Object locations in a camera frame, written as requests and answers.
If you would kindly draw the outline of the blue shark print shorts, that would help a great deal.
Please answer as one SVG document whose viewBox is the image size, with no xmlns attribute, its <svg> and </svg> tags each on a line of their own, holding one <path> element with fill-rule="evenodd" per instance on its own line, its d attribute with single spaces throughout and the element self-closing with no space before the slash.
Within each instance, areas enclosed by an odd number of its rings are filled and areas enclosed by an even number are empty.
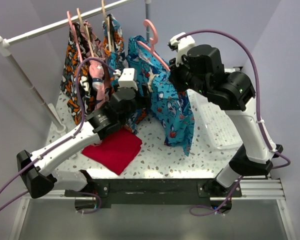
<svg viewBox="0 0 300 240">
<path fill-rule="evenodd" d="M 189 155 L 194 136 L 195 117 L 187 92 L 178 92 L 169 81 L 170 73 L 159 61 L 147 52 L 138 41 L 148 44 L 141 35 L 130 37 L 126 60 L 130 68 L 136 70 L 136 83 L 151 81 L 151 107 L 138 109 L 128 120 L 127 129 L 136 134 L 137 125 L 149 113 L 161 124 L 164 130 L 164 144 L 170 147 L 182 147 L 186 156 Z"/>
</svg>

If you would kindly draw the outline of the pink plastic hanger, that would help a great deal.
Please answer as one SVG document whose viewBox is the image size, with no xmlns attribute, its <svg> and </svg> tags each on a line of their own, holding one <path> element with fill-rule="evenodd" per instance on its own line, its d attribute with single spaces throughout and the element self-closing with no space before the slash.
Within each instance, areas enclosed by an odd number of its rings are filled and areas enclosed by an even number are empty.
<svg viewBox="0 0 300 240">
<path fill-rule="evenodd" d="M 147 44 L 145 44 L 142 41 L 137 41 L 137 44 L 142 46 L 147 52 L 149 52 L 153 57 L 155 57 L 155 59 L 169 72 L 170 68 L 169 66 L 166 64 L 166 62 L 157 54 L 156 50 L 155 50 L 155 45 L 158 43 L 158 33 L 157 30 L 154 26 L 154 24 L 149 20 L 149 19 L 145 19 L 143 21 L 143 25 L 145 27 L 149 27 L 150 30 L 152 31 L 153 37 L 149 38 L 149 46 Z"/>
</svg>

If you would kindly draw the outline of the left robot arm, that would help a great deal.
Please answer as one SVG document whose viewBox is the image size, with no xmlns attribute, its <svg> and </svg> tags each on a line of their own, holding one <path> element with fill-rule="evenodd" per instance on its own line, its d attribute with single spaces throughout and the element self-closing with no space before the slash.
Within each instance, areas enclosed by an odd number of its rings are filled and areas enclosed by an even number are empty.
<svg viewBox="0 0 300 240">
<path fill-rule="evenodd" d="M 94 190 L 94 180 L 85 170 L 70 172 L 57 168 L 85 147 L 102 143 L 118 132 L 136 110 L 151 107 L 148 85 L 143 83 L 141 89 L 117 88 L 109 101 L 69 133 L 39 150 L 19 152 L 17 167 L 30 196 L 41 198 L 52 190 L 75 191 L 89 196 Z"/>
</svg>

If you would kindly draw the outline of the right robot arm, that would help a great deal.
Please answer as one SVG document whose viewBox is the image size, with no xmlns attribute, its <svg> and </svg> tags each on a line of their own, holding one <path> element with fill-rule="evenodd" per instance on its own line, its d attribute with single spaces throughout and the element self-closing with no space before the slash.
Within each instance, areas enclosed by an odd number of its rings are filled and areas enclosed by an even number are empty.
<svg viewBox="0 0 300 240">
<path fill-rule="evenodd" d="M 218 48 L 193 43 L 180 47 L 169 60 L 170 82 L 177 90 L 193 90 L 219 106 L 233 122 L 242 145 L 229 163 L 210 180 L 205 188 L 223 197 L 241 176 L 267 175 L 273 168 L 272 159 L 283 152 L 266 129 L 260 129 L 257 118 L 257 97 L 251 79 L 240 71 L 226 72 Z"/>
</svg>

